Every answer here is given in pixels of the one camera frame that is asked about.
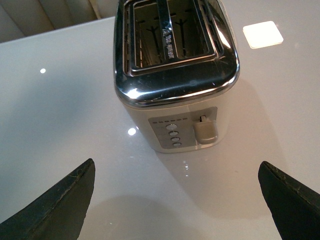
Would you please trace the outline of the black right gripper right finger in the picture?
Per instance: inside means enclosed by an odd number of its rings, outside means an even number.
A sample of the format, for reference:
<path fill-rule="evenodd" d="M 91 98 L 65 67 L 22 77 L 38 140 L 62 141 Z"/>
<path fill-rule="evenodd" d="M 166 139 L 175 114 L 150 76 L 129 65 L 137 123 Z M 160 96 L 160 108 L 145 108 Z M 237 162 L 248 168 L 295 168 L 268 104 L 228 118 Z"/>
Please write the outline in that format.
<path fill-rule="evenodd" d="M 320 238 L 320 194 L 263 161 L 258 170 L 263 198 L 283 240 Z"/>

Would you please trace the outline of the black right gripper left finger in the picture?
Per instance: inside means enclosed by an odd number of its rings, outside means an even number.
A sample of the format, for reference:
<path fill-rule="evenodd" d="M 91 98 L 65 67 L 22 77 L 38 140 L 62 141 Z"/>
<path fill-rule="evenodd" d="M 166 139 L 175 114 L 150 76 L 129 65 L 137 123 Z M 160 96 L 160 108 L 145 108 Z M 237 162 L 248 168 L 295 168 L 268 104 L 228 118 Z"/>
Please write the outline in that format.
<path fill-rule="evenodd" d="M 89 158 L 25 208 L 0 224 L 2 240 L 76 240 L 94 191 Z"/>

